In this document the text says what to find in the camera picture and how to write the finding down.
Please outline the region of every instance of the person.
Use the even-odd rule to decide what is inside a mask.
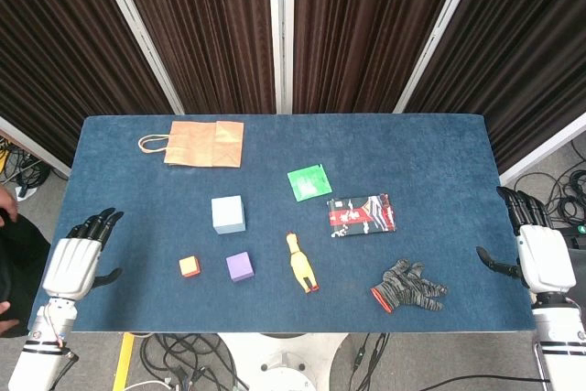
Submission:
[[[0,337],[24,336],[49,243],[0,185]]]

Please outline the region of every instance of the brown paper bag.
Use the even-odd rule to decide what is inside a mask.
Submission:
[[[243,135],[243,123],[173,121],[168,135],[141,137],[138,140],[138,147],[144,153],[165,151],[164,162],[169,165],[239,168]],[[147,142],[164,139],[168,139],[166,147],[156,149],[145,147]]]

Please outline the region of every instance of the orange cube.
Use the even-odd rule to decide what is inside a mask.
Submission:
[[[184,277],[193,277],[200,273],[200,262],[193,255],[179,260],[179,267]]]

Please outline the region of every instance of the paper bag handle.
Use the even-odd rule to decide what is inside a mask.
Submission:
[[[155,148],[154,150],[145,148],[145,144],[147,142],[164,141],[165,139],[168,139],[168,135],[146,135],[138,139],[138,148],[140,148],[143,153],[157,153],[159,151],[165,151],[167,149],[166,147]]]

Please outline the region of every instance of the black work glove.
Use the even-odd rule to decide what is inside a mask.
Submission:
[[[383,282],[371,288],[376,300],[391,313],[401,304],[413,304],[426,310],[441,310],[443,304],[429,297],[448,293],[448,288],[421,277],[423,263],[409,267],[409,260],[400,259],[383,274]]]

